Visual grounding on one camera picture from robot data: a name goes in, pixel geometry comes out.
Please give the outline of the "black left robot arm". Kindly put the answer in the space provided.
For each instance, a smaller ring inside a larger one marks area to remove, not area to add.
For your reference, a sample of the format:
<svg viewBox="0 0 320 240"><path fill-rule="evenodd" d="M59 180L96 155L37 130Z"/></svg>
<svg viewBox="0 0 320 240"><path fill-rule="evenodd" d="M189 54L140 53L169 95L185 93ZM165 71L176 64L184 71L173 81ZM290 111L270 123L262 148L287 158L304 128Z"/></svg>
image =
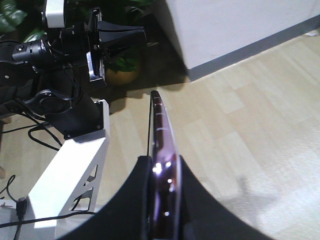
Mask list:
<svg viewBox="0 0 320 240"><path fill-rule="evenodd" d="M82 199L88 207L79 213L94 212L110 143L109 105L84 92L75 69L83 67L84 78L103 87L104 60L113 62L146 38L141 26L103 21L99 8L91 9L89 22L66 27L63 1L47 1L42 22L41 39L0 44L0 83L8 87L0 114L29 118L35 130L54 127L65 140L27 197L16 202L13 240L54 239L57 220L76 215Z"/></svg>

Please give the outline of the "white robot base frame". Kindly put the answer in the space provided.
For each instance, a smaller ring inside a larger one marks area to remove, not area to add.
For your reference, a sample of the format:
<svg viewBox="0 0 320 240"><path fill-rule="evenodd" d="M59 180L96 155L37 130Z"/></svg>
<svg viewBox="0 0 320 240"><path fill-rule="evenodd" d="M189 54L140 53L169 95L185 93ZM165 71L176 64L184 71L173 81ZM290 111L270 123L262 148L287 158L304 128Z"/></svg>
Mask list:
<svg viewBox="0 0 320 240"><path fill-rule="evenodd" d="M68 139L28 194L27 218L49 218L70 213L74 200L89 195L88 211L96 207L110 143L109 104L100 100L103 126Z"/></svg>

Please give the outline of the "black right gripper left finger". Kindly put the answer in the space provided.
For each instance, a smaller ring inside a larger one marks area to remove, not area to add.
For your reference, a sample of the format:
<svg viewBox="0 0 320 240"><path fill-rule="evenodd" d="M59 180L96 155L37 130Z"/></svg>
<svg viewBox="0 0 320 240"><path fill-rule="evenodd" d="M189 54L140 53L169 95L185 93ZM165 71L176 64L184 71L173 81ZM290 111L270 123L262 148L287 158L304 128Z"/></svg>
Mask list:
<svg viewBox="0 0 320 240"><path fill-rule="evenodd" d="M93 217L61 240L146 240L151 158L139 156L118 192Z"/></svg>

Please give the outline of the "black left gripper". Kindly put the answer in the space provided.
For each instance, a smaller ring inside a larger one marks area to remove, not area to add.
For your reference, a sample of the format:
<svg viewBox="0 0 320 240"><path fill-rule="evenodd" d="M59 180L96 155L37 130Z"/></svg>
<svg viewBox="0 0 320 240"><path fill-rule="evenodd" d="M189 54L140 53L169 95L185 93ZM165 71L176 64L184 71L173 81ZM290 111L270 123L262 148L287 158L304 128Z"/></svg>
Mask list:
<svg viewBox="0 0 320 240"><path fill-rule="evenodd" d="M102 47L123 49L146 41L143 26L118 25L102 20L100 8L89 10L89 21L61 28L61 62L75 67L87 66L89 82L105 87L105 65Z"/></svg>

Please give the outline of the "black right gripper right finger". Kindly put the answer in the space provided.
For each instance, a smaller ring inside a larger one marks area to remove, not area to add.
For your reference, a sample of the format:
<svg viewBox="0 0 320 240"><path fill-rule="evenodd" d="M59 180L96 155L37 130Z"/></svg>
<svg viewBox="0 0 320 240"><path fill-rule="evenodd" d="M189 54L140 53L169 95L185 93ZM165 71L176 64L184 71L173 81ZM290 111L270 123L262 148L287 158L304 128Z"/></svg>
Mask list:
<svg viewBox="0 0 320 240"><path fill-rule="evenodd" d="M270 240L220 204L181 157L180 240Z"/></svg>

